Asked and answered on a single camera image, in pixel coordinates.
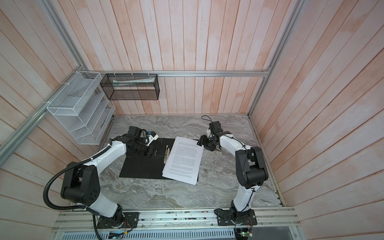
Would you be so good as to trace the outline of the blue folder black inside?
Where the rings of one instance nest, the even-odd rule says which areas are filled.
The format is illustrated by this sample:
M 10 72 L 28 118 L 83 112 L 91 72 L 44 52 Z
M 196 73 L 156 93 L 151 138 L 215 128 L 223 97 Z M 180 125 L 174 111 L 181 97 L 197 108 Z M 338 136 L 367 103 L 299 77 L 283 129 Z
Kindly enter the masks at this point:
M 151 159 L 134 153 L 126 154 L 120 177 L 168 180 L 168 178 L 164 178 L 162 174 L 174 141 L 175 139 L 158 139 L 150 144 L 150 146 L 156 146 L 162 151 L 162 156 L 159 158 Z

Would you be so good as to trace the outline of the printed paper sheet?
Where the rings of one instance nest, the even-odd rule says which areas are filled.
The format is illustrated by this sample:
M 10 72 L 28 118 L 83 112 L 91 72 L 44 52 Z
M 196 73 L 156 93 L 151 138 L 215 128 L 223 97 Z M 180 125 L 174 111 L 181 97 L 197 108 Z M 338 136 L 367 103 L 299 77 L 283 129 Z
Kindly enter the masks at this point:
M 162 176 L 171 180 L 196 185 L 204 147 L 197 141 L 176 137 Z

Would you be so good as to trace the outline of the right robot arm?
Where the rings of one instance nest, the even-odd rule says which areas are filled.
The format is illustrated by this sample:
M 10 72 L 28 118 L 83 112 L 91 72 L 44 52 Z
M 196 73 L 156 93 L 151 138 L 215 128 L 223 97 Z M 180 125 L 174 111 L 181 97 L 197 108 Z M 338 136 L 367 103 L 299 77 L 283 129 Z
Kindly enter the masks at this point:
M 218 121 L 209 123 L 207 134 L 200 137 L 197 145 L 211 152 L 225 150 L 235 157 L 236 177 L 240 186 L 229 210 L 214 210 L 218 225 L 256 225 L 252 201 L 256 191 L 269 178 L 262 149 L 242 143 L 230 132 L 224 131 Z

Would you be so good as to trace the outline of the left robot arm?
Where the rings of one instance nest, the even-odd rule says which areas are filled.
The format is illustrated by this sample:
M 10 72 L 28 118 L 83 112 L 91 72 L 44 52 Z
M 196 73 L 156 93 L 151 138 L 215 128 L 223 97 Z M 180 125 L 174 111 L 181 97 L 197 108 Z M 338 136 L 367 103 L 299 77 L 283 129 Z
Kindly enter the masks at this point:
M 71 163 L 64 173 L 61 197 L 106 221 L 112 228 L 125 224 L 122 206 L 101 193 L 99 175 L 111 163 L 127 153 L 154 158 L 159 152 L 151 145 L 159 136 L 155 132 L 130 126 L 126 134 L 110 140 L 105 148 L 88 158 L 85 163 Z

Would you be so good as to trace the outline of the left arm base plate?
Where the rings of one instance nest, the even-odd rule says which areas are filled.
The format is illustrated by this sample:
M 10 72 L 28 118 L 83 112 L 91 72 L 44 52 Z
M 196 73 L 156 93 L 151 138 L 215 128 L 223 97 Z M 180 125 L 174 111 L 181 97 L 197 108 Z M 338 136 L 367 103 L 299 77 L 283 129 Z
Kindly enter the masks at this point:
M 122 212 L 117 213 L 117 216 L 112 218 L 99 217 L 97 228 L 98 229 L 119 229 L 128 228 L 135 229 L 138 226 L 139 212 Z

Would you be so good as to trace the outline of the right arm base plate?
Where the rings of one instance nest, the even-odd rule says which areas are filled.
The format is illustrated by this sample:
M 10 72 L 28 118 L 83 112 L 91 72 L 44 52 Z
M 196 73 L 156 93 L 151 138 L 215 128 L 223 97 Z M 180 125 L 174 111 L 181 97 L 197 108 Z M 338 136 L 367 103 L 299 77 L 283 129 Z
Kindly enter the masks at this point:
M 237 212 L 235 209 L 215 209 L 214 213 L 217 216 L 219 226 L 255 226 L 258 224 L 255 212 L 252 209 L 244 212 Z

